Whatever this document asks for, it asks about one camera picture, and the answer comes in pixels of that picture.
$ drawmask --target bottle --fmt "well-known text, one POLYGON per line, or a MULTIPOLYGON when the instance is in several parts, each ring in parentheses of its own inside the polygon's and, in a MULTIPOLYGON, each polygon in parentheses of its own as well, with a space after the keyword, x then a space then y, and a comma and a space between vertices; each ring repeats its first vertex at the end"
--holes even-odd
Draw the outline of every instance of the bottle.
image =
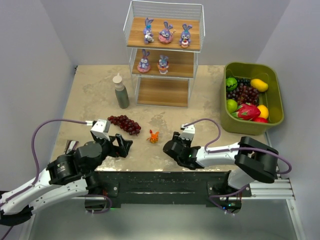
POLYGON ((122 82, 122 77, 120 76, 120 73, 118 73, 117 76, 114 76, 112 81, 115 84, 115 96, 118 100, 119 106, 122 109, 126 109, 129 106, 130 102, 127 89, 122 82))

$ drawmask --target green storage container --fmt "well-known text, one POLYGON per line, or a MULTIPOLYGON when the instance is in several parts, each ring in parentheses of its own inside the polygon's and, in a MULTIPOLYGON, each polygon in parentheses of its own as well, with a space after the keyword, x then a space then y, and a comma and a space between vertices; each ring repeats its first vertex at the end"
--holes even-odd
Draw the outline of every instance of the green storage container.
POLYGON ((281 94, 277 74, 270 67, 244 62, 231 62, 224 68, 220 90, 220 121, 224 130, 231 133, 261 135, 284 120, 281 94), (268 123, 240 120, 227 110, 226 79, 229 77, 261 79, 268 84, 268 90, 259 94, 259 104, 269 110, 268 123))

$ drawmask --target beige table surface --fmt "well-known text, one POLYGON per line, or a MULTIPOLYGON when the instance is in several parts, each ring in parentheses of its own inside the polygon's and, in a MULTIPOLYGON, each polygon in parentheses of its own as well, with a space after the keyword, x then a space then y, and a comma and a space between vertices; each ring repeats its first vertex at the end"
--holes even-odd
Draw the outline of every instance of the beige table surface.
MULTIPOLYGON (((107 117, 127 115, 138 122, 142 130, 138 136, 131 136, 118 126, 110 127, 109 135, 122 134, 124 139, 133 140, 126 158, 107 157, 99 171, 189 171, 180 167, 163 153, 164 144, 171 140, 173 132, 181 132, 180 125, 201 118, 211 118, 220 122, 219 88, 223 78, 224 66, 200 65, 188 108, 167 106, 141 106, 135 104, 134 88, 130 69, 127 65, 79 65, 74 76, 71 92, 64 112, 65 119, 86 121, 107 119, 107 117), (112 78, 117 74, 123 78, 127 87, 130 106, 119 108, 112 78), (152 144, 146 139, 150 129, 159 131, 159 141, 152 144)), ((216 138, 217 127, 209 121, 195 125, 192 146, 204 146, 216 138)), ((243 135, 229 133, 222 129, 219 141, 211 147, 225 146, 238 142, 243 135)), ((266 142, 264 135, 254 139, 266 142)), ((79 146, 92 141, 90 127, 82 124, 62 122, 51 161, 61 155, 67 140, 79 141, 79 146)), ((232 166, 213 166, 196 171, 228 171, 232 166)))

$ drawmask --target orange toy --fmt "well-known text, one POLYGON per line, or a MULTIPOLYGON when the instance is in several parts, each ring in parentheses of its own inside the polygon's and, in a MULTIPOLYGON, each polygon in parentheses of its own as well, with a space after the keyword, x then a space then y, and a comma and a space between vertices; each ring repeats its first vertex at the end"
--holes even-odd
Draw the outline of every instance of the orange toy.
POLYGON ((152 133, 152 130, 150 130, 151 137, 148 137, 146 140, 150 140, 152 144, 155 144, 159 140, 159 132, 152 133))

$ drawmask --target red apple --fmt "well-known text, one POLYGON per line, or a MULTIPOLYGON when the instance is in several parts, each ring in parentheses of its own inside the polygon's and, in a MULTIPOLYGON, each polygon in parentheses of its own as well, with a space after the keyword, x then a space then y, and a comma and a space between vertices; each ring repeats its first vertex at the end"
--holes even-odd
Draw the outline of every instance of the red apple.
POLYGON ((268 120, 263 118, 263 117, 256 117, 255 119, 253 119, 252 121, 257 122, 257 123, 268 123, 268 120))

